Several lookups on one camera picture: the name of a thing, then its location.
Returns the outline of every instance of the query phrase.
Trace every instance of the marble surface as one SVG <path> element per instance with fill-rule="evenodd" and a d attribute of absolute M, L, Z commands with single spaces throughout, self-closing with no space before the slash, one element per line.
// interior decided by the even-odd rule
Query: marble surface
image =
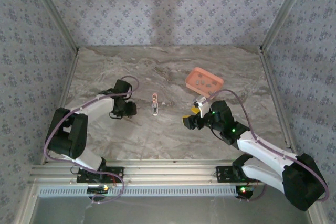
<path fill-rule="evenodd" d="M 88 146 L 104 158 L 221 158 L 236 159 L 241 152 L 215 138 L 210 129 L 188 130 L 182 115 L 190 111 L 197 93 L 185 78 L 201 67 L 223 78 L 223 88 L 243 100 L 258 135 L 284 148 L 285 142 L 270 89 L 255 52 L 229 46 L 94 47 L 80 48 L 67 98 L 67 108 L 81 105 L 116 80 L 133 75 L 140 87 L 132 96 L 137 115 L 122 120 L 103 115 L 88 126 Z M 159 97 L 159 114 L 152 115 L 152 94 Z M 221 93 L 234 117 L 246 122 L 233 95 Z"/>

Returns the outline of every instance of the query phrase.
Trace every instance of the patterned wallpaper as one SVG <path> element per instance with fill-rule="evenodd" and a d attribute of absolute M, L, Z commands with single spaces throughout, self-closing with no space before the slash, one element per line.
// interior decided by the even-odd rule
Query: patterned wallpaper
<path fill-rule="evenodd" d="M 336 0 L 297 0 L 267 55 L 300 152 L 328 182 L 336 223 Z"/>
<path fill-rule="evenodd" d="M 12 223 L 74 53 L 40 0 L 0 5 L 0 223 Z"/>
<path fill-rule="evenodd" d="M 283 0 L 53 0 L 77 46 L 260 45 Z"/>

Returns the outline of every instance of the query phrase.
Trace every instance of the purple cable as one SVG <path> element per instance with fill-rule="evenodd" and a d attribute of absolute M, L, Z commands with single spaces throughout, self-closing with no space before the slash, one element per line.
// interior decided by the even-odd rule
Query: purple cable
<path fill-rule="evenodd" d="M 248 126 L 250 128 L 250 131 L 251 131 L 251 134 L 253 136 L 253 138 L 257 141 L 258 144 L 260 144 L 262 147 L 264 147 L 265 149 L 269 150 L 270 152 L 273 152 L 283 158 L 287 158 L 289 160 L 291 160 L 292 162 L 295 162 L 297 163 L 298 165 L 302 166 L 304 169 L 306 169 L 307 171 L 309 171 L 321 184 L 322 186 L 324 187 L 324 190 L 325 190 L 325 196 L 322 198 L 322 199 L 318 199 L 317 201 L 321 201 L 321 202 L 324 202 L 326 201 L 328 198 L 329 198 L 329 195 L 330 195 L 330 192 L 329 192 L 329 189 L 328 189 L 328 186 L 327 184 L 324 182 L 324 180 L 316 173 L 314 172 L 311 168 L 309 168 L 307 165 L 303 164 L 302 162 L 290 157 L 290 156 L 287 156 L 287 155 L 284 155 L 283 153 L 281 152 L 278 152 L 274 149 L 272 149 L 271 147 L 265 145 L 263 142 L 261 142 L 258 138 L 257 138 L 257 135 L 255 134 L 254 130 L 253 130 L 253 127 L 251 125 L 251 121 L 250 121 L 250 118 L 248 117 L 247 115 L 247 112 L 245 110 L 245 107 L 243 105 L 243 102 L 241 101 L 241 99 L 239 98 L 239 96 L 232 90 L 230 89 L 221 89 L 221 90 L 218 90 L 216 91 L 215 93 L 213 93 L 212 95 L 210 95 L 204 102 L 202 102 L 202 104 L 206 103 L 207 101 L 209 101 L 212 97 L 218 95 L 219 93 L 223 92 L 223 91 L 227 91 L 227 92 L 230 92 L 231 94 L 233 94 L 236 99 L 238 100 L 240 106 L 242 107 L 243 109 L 243 112 L 245 114 L 245 117 L 246 117 L 246 120 L 247 120 L 247 123 L 248 123 Z"/>
<path fill-rule="evenodd" d="M 54 158 L 54 157 L 51 157 L 49 154 L 48 154 L 48 146 L 49 146 L 49 143 L 51 141 L 51 139 L 53 138 L 53 136 L 55 135 L 56 131 L 61 127 L 61 125 L 64 123 L 64 121 L 66 119 L 68 119 L 72 114 L 80 111 L 81 109 L 84 109 L 86 108 L 87 106 L 90 106 L 91 104 L 94 104 L 95 102 L 101 100 L 101 99 L 105 99 L 105 98 L 111 98 L 111 97 L 120 97 L 120 96 L 123 96 L 123 95 L 128 95 L 128 94 L 132 94 L 134 92 L 136 92 L 136 90 L 139 88 L 139 80 L 136 78 L 136 77 L 133 77 L 133 76 L 124 76 L 122 77 L 120 80 L 122 79 L 125 79 L 125 78 L 132 78 L 134 79 L 136 82 L 137 82 L 137 85 L 135 87 L 135 89 L 127 92 L 127 93 L 120 93 L 120 94 L 108 94 L 108 95 L 104 95 L 102 97 L 99 97 L 99 98 L 95 98 L 93 99 L 92 101 L 89 101 L 87 103 L 85 103 L 82 107 L 80 108 L 76 108 L 74 110 L 71 110 L 68 114 L 66 114 L 60 121 L 59 123 L 56 125 L 56 127 L 53 129 L 53 131 L 51 132 L 51 134 L 48 136 L 48 139 L 44 145 L 44 149 L 43 149 L 43 154 L 46 156 L 46 158 L 49 158 L 53 161 L 58 161 L 58 162 L 69 162 L 69 163 L 72 163 L 72 164 L 75 164 L 77 166 L 79 166 L 80 168 L 84 169 L 84 170 L 87 170 L 88 172 L 91 172 L 91 173 L 96 173 L 96 174 L 106 174 L 106 175 L 110 175 L 110 176 L 113 176 L 113 177 L 116 177 L 118 178 L 120 181 L 121 181 L 121 184 L 122 184 L 122 187 L 121 187 L 121 190 L 120 192 L 112 199 L 109 199 L 109 200 L 106 200 L 106 201 L 94 201 L 94 198 L 97 197 L 98 195 L 94 195 L 92 197 L 92 203 L 95 203 L 95 204 L 104 204 L 104 203 L 108 203 L 108 202 L 112 202 L 112 201 L 115 201 L 116 199 L 118 199 L 124 192 L 124 189 L 125 189 L 125 183 L 123 181 L 123 179 L 118 175 L 118 174 L 115 174 L 115 173 L 110 173 L 110 172 L 100 172 L 100 171 L 97 171 L 97 170 L 92 170 L 92 169 L 89 169 L 89 168 L 86 168 L 86 167 L 83 167 L 81 166 L 80 164 L 76 163 L 76 162 L 73 162 L 73 161 L 70 161 L 70 160 L 64 160 L 64 159 L 60 159 L 60 158 Z"/>

